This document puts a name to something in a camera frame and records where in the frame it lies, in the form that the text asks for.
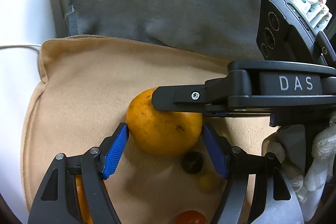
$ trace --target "orange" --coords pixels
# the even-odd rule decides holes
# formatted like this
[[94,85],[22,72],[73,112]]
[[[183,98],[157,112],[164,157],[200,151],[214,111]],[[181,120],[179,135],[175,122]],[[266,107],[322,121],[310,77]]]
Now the orange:
[[82,176],[75,176],[76,178],[76,188],[78,195],[79,208],[81,210],[82,218],[85,223],[93,224],[90,210],[86,201],[86,195],[84,191],[84,184]]
[[202,130],[202,114],[156,110],[145,90],[128,106],[126,123],[136,144],[157,156],[174,157],[192,148]]

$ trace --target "red tomato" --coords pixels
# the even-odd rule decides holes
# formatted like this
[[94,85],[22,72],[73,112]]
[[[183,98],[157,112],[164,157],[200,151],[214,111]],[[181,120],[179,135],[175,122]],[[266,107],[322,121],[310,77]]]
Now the red tomato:
[[175,220],[175,224],[205,224],[205,222],[205,216],[197,211],[183,212]]

